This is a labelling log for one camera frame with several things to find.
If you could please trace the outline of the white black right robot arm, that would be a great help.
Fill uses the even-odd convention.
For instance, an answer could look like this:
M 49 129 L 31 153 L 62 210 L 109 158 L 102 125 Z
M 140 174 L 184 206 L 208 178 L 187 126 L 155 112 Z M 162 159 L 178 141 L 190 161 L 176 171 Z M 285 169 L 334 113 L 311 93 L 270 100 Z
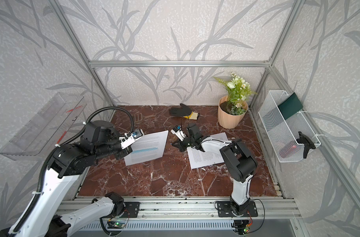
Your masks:
M 230 206 L 227 208 L 228 216 L 242 217 L 253 214 L 249 211 L 251 202 L 251 181 L 258 167 L 255 156 L 240 139 L 218 140 L 201 133 L 198 126 L 191 123 L 184 133 L 181 126 L 175 126 L 171 133 L 178 140 L 172 146 L 185 152 L 187 148 L 193 148 L 201 152 L 209 152 L 222 156 L 230 176 L 234 179 L 233 191 L 230 195 Z

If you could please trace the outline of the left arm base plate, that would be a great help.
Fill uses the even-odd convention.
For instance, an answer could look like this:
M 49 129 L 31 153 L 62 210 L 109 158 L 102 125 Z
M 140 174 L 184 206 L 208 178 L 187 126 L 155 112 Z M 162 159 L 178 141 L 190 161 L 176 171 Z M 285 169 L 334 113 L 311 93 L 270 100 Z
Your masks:
M 140 202 L 125 202 L 118 218 L 137 218 L 139 213 Z

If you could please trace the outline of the plain printed paper document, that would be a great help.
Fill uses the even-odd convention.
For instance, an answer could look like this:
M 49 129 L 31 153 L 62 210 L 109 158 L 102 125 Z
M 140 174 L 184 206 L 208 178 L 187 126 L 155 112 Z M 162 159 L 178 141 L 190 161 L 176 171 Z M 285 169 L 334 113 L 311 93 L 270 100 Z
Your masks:
M 191 147 L 187 148 L 187 153 L 191 169 L 224 163 L 220 153 L 202 152 Z

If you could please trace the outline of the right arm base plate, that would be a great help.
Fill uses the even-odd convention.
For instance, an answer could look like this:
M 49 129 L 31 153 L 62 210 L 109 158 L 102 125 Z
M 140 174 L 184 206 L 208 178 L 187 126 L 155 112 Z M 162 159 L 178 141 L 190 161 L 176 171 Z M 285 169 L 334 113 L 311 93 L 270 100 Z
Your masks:
M 258 217 L 256 204 L 252 200 L 242 205 L 237 205 L 233 201 L 216 201 L 214 207 L 218 217 Z

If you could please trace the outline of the document with blue highlight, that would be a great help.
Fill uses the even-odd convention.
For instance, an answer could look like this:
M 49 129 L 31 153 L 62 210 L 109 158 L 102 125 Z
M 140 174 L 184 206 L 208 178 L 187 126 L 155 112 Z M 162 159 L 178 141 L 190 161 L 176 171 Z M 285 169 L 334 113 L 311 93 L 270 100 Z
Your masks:
M 168 131 L 144 135 L 131 146 L 133 152 L 124 157 L 125 165 L 132 166 L 162 158 L 167 138 Z

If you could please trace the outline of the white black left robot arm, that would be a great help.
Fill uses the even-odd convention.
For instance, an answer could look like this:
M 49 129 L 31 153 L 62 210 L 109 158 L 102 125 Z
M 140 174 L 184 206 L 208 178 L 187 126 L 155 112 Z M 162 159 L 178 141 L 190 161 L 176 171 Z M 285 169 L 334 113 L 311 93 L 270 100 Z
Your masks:
M 12 227 L 0 231 L 0 237 L 69 237 L 95 219 L 122 215 L 124 199 L 114 192 L 73 213 L 57 215 L 56 211 L 85 169 L 111 155 L 126 157 L 143 135 L 141 129 L 132 128 L 121 137 L 113 124 L 97 120 L 87 122 L 75 136 L 79 142 L 56 144 L 42 166 L 29 206 Z

